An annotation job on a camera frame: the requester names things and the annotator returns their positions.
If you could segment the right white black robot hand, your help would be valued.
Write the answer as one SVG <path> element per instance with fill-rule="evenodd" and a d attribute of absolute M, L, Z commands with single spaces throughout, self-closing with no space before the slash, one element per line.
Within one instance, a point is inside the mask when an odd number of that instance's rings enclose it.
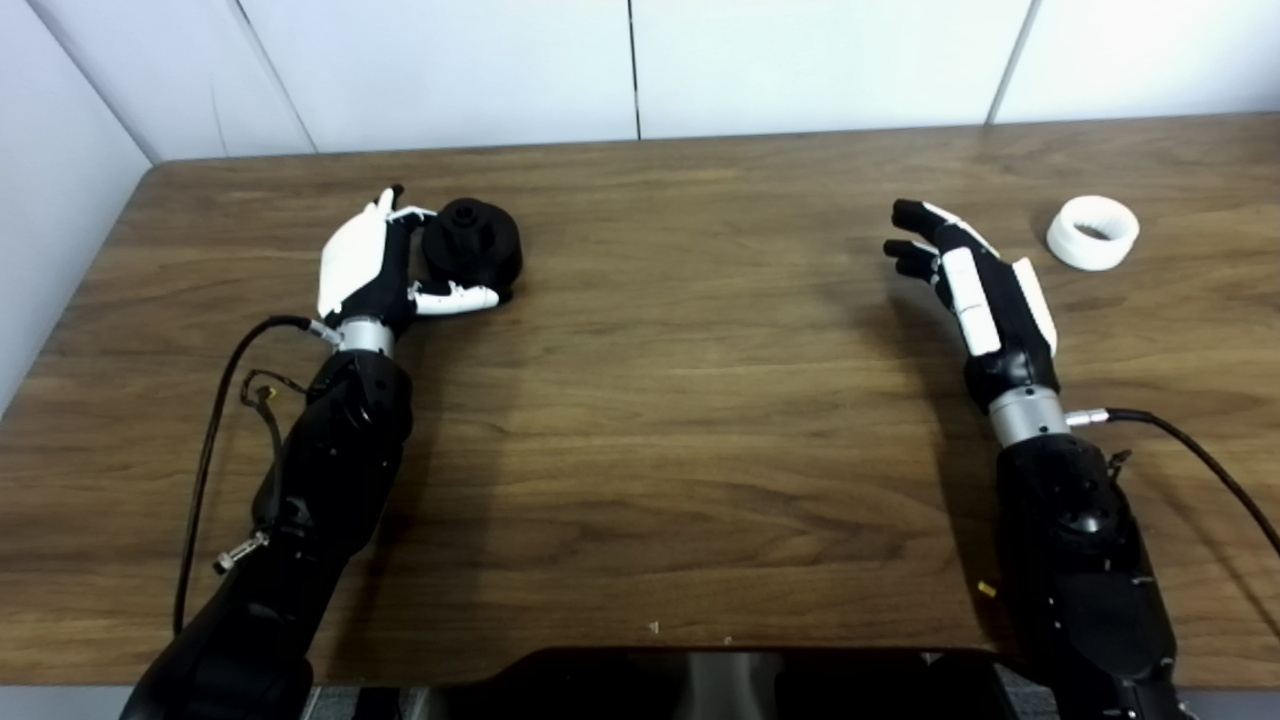
<path fill-rule="evenodd" d="M 1029 259 L 1010 261 L 973 225 L 934 204 L 893 201 L 891 222 L 913 234 L 884 255 L 904 277 L 928 284 L 952 313 L 966 348 L 963 378 L 983 413 L 1034 387 L 1060 392 L 1057 329 Z"/>

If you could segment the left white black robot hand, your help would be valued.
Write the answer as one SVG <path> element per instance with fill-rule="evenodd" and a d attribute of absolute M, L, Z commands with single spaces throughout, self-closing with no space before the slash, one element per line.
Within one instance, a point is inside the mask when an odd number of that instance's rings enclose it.
<path fill-rule="evenodd" d="M 349 218 L 321 252 L 316 309 L 340 343 L 390 347 L 408 324 L 424 316 L 486 311 L 511 301 L 508 290 L 460 281 L 411 281 L 413 233 L 439 214 L 397 208 L 404 188 L 393 184 Z"/>

